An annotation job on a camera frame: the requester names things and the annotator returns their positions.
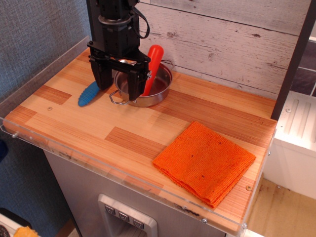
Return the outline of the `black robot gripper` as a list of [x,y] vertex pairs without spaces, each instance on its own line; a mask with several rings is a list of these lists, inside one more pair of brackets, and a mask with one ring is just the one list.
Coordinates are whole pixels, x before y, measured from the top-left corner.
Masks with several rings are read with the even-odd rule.
[[89,47],[91,69],[100,90],[113,84],[112,70],[127,73],[128,95],[135,101],[144,93],[150,58],[139,50],[140,39],[148,37],[140,34],[139,22],[102,23],[104,51]]

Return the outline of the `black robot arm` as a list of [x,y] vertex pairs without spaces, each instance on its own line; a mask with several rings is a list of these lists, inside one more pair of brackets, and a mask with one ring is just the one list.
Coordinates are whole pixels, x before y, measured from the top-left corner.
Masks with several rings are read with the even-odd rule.
[[144,15],[136,9],[136,0],[89,0],[88,16],[92,39],[89,61],[101,90],[113,84],[112,71],[127,75],[129,100],[144,93],[150,70],[150,57],[139,50],[139,19]]

